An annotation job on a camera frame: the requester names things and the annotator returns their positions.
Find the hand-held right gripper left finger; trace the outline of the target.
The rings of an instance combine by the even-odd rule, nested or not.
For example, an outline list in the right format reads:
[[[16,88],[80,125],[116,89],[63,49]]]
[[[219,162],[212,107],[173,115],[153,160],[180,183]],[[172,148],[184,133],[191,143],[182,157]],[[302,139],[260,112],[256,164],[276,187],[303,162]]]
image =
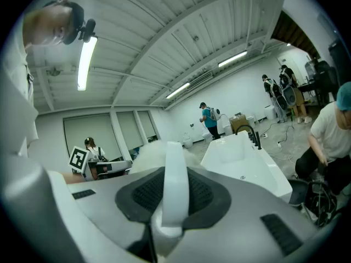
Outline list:
[[[162,171],[153,168],[76,184],[67,184],[62,174],[49,172],[58,211],[84,262],[161,261],[147,224],[130,221],[117,206],[116,195],[122,187]]]

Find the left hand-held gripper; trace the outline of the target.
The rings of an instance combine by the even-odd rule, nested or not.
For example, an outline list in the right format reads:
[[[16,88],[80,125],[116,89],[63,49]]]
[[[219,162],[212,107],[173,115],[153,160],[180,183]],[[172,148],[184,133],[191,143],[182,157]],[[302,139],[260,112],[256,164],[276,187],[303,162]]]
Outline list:
[[[128,170],[132,161],[98,162],[89,150],[74,146],[69,159],[69,167],[74,173],[80,174],[85,181],[93,181],[92,169],[96,168],[98,174],[112,174]]]

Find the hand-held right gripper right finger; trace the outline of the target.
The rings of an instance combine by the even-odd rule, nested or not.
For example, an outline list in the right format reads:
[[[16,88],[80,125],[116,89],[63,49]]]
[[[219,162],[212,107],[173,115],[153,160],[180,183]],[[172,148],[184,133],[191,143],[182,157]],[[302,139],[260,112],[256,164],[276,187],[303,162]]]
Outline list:
[[[188,170],[191,203],[179,228],[153,217],[153,237],[165,262],[327,262],[337,220],[317,228],[266,189],[211,173]]]

